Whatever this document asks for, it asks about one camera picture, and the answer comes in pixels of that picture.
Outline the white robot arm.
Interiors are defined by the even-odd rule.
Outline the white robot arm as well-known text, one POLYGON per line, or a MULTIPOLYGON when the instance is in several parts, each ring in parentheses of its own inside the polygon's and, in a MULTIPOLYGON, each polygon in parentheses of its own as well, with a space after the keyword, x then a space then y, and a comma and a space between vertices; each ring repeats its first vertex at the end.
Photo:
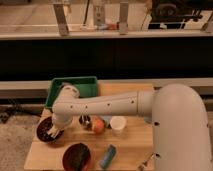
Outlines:
POLYGON ((200 95, 183 84, 157 91, 82 98, 72 85, 64 86, 52 106, 57 136, 75 115, 138 115, 152 118, 155 171, 213 171, 208 116, 200 95))

